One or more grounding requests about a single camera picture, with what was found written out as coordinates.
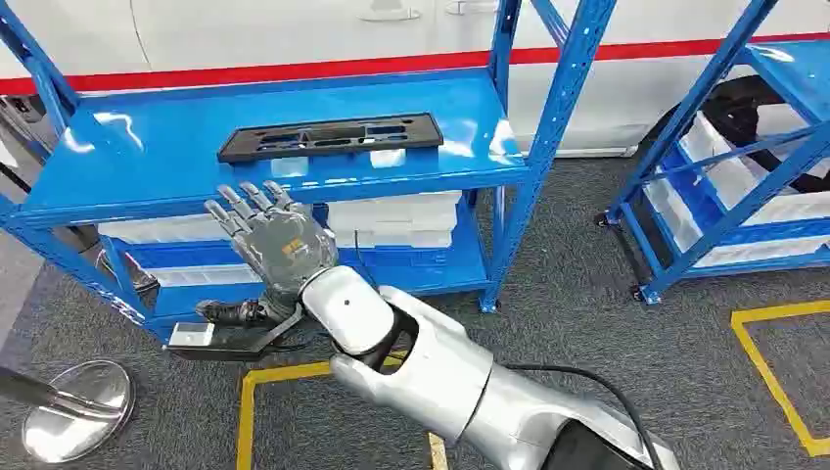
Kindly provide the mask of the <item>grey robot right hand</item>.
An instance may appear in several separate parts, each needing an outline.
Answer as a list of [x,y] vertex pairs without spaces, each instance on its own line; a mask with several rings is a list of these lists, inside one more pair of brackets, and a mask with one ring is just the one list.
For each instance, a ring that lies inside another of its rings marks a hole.
[[336,241],[312,211],[294,201],[278,183],[265,180],[258,187],[242,182],[239,187],[244,196],[228,185],[217,187],[229,211],[216,200],[205,201],[204,207],[230,237],[234,251],[260,278],[264,290],[256,299],[237,303],[204,300],[195,311],[217,324],[279,324],[295,313],[303,285],[337,263]]

